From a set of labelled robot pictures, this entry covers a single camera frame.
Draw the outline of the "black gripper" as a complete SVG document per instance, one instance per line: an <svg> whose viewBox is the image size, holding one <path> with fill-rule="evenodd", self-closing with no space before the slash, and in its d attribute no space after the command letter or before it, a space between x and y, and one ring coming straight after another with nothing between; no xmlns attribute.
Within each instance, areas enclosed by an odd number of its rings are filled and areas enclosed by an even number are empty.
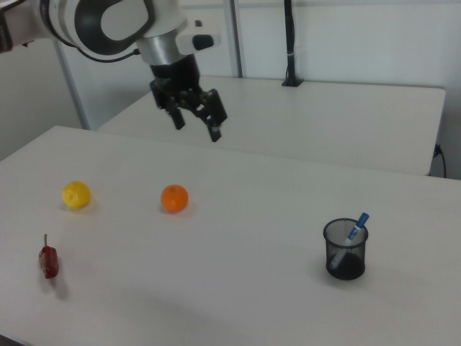
<svg viewBox="0 0 461 346"><path fill-rule="evenodd" d="M216 89L203 91L196 59L188 55L170 65L151 66L154 80L151 91L159 109L165 110L177 130L185 126L180 102L182 95L190 96L187 103L194 114L206 125L212 142L221 138L220 127L227 113Z"/></svg>

